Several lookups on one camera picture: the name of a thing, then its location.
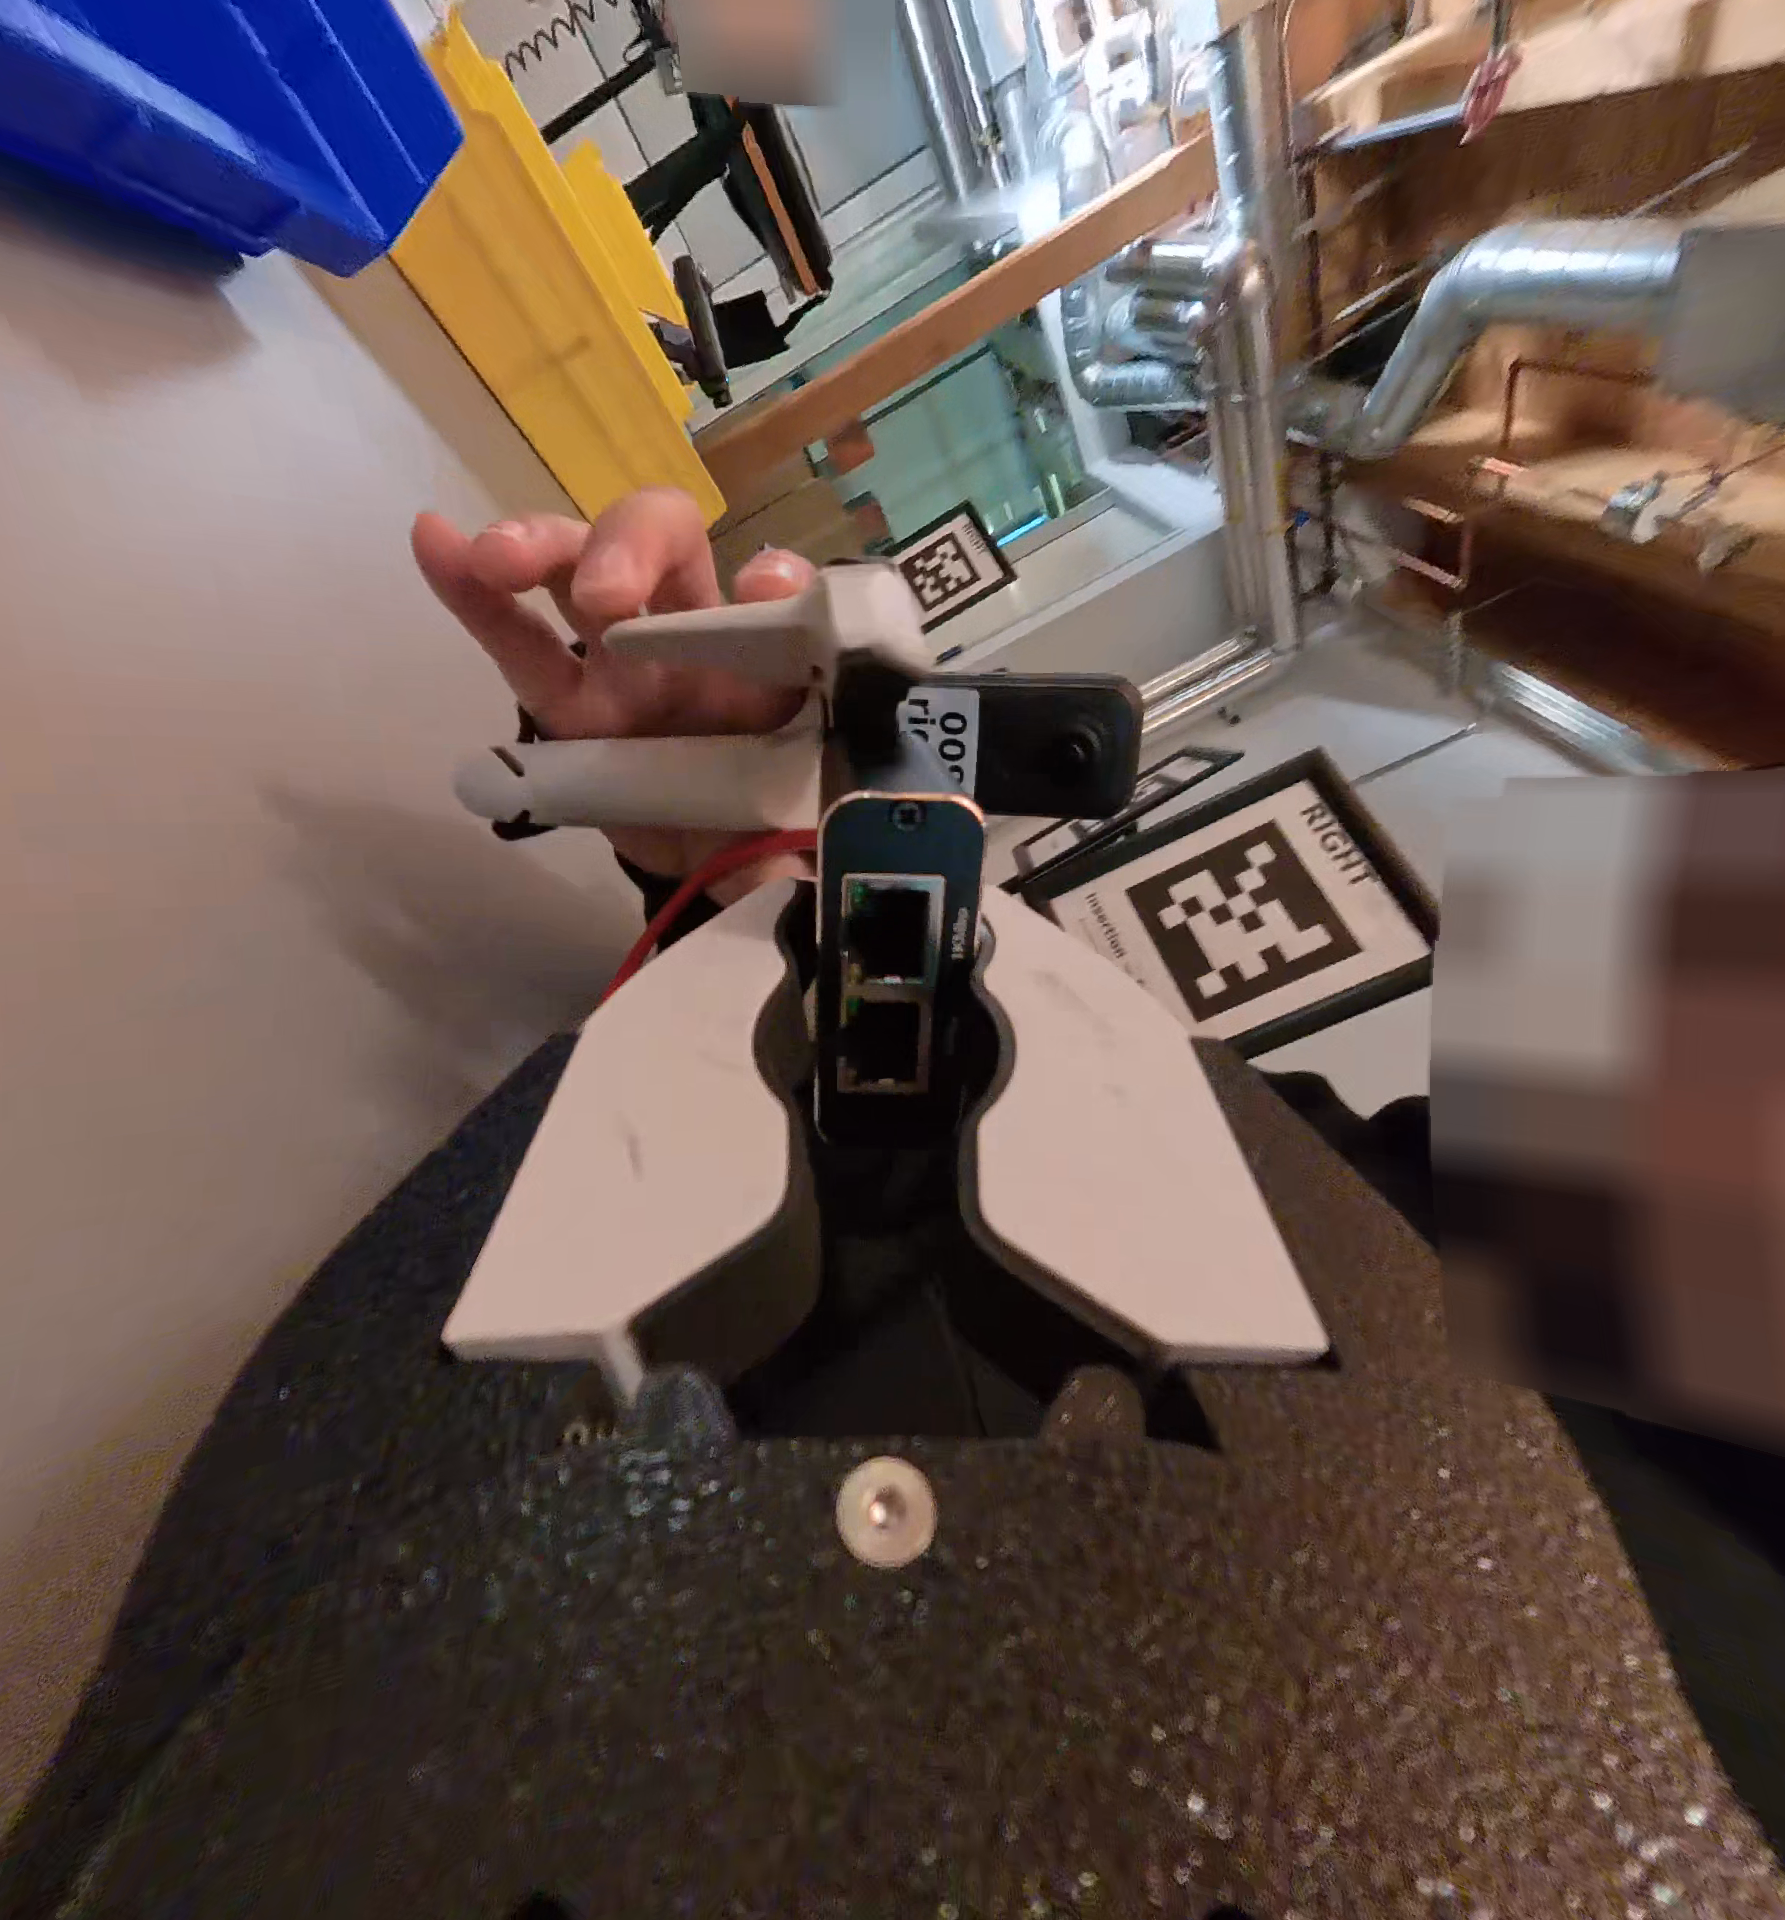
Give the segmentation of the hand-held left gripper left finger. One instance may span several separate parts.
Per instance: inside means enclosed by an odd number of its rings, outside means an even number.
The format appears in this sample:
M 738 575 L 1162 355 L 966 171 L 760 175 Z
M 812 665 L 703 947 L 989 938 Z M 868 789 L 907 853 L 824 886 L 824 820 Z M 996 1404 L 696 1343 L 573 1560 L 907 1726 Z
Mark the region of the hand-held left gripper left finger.
M 772 881 L 585 1021 L 443 1342 L 463 1361 L 584 1361 L 629 1407 L 688 1369 L 733 1387 L 816 1307 L 821 1222 L 788 917 Z

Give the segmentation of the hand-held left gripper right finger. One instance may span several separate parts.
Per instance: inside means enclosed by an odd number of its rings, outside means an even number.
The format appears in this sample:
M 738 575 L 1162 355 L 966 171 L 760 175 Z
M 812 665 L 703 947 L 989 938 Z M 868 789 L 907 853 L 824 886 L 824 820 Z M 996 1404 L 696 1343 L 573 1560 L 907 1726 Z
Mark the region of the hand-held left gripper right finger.
M 1302 1364 L 1330 1350 L 1188 1032 L 1013 895 L 980 897 L 997 1065 L 965 1137 L 992 1260 L 1127 1355 Z

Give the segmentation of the black network adapter box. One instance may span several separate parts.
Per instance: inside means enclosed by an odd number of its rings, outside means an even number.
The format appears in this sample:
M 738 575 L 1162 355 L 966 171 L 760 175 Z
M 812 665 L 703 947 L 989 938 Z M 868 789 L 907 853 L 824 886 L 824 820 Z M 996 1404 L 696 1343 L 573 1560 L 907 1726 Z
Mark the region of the black network adapter box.
M 921 1149 L 968 1103 L 984 817 L 958 794 L 861 791 L 819 824 L 814 1116 L 842 1148 Z

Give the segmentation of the person's right hand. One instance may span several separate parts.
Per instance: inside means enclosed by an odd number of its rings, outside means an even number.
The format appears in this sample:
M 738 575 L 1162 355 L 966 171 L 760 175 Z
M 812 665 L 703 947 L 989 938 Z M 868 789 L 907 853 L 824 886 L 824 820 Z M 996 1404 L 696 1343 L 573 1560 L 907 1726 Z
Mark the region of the person's right hand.
M 724 601 L 708 524 L 682 490 L 630 493 L 591 524 L 527 514 L 475 538 L 423 512 L 411 547 L 428 588 L 551 739 L 762 736 L 805 703 L 724 670 L 611 652 L 611 627 Z

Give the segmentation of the small marker tag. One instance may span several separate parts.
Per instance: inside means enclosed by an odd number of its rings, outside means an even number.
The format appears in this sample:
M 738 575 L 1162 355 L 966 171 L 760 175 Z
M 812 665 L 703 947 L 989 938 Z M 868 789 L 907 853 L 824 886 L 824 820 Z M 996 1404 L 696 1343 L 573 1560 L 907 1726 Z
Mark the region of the small marker tag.
M 895 545 L 888 562 L 906 582 L 925 633 L 1015 583 L 1013 562 L 970 498 Z

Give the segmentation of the black framed marker tag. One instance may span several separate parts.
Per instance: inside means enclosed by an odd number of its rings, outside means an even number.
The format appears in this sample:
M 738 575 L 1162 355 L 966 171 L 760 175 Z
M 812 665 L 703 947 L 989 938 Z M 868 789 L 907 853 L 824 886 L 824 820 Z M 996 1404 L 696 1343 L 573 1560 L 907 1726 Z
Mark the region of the black framed marker tag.
M 1010 888 L 1249 1059 L 1434 976 L 1436 897 L 1323 749 L 1195 781 Z

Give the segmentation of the wooden beam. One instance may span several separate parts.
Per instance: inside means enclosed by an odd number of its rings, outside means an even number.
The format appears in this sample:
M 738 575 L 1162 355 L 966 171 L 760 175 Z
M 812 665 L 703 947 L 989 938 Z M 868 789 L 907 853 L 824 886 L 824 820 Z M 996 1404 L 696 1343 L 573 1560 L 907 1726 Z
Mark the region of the wooden beam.
M 1183 218 L 1214 190 L 1212 133 L 1198 133 L 809 384 L 764 405 L 738 407 L 696 440 L 701 462 L 720 493 L 746 490 L 772 466 L 783 466 L 887 395 L 977 348 L 1001 324 L 1084 279 L 1126 246 Z

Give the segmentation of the silver upright metal pipe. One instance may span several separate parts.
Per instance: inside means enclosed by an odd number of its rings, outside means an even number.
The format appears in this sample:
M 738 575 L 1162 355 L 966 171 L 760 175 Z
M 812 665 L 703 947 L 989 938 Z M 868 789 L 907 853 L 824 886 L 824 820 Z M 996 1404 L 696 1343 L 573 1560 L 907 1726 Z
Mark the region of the silver upright metal pipe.
M 1283 410 L 1300 204 L 1278 3 L 1255 5 L 1207 53 L 1219 221 L 1205 391 L 1224 498 L 1229 588 L 1245 632 L 1287 656 L 1300 647 Z

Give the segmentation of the black stand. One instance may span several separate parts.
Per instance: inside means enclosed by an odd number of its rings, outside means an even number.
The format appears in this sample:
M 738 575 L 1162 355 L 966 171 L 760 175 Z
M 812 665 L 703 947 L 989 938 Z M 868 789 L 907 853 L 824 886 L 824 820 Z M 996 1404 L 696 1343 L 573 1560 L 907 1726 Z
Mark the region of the black stand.
M 781 356 L 831 298 L 833 246 L 783 109 L 691 92 L 688 111 L 693 133 L 629 182 L 629 201 L 648 239 L 674 240 L 682 317 L 655 324 L 667 358 L 727 408 L 736 370 Z

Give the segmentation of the yellow plastic bin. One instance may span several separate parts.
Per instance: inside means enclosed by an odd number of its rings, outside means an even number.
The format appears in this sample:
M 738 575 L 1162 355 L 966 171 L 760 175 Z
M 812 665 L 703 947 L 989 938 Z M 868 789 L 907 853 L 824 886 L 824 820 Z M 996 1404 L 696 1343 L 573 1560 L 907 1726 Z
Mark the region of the yellow plastic bin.
M 584 516 L 643 488 L 726 512 L 655 324 L 682 301 L 591 142 L 556 159 L 520 93 L 440 3 L 424 60 L 463 144 L 392 247 L 397 272 Z

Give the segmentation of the blue plastic bin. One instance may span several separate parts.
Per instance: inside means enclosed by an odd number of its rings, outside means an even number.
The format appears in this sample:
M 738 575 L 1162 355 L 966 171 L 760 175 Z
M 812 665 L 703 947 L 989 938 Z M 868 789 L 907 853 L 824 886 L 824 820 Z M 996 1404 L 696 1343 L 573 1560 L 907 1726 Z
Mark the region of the blue plastic bin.
M 438 3 L 0 2 L 0 156 L 236 254 L 357 275 L 464 144 Z

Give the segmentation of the silver angled metal duct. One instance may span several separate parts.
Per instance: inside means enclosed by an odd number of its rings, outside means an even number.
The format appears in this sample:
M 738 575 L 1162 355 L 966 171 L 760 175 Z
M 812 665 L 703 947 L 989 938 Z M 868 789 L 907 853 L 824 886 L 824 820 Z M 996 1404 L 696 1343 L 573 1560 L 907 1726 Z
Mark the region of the silver angled metal duct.
M 1650 216 L 1496 227 L 1432 277 L 1394 355 L 1330 445 L 1378 460 L 1404 445 L 1493 327 L 1659 334 L 1680 275 L 1683 228 Z

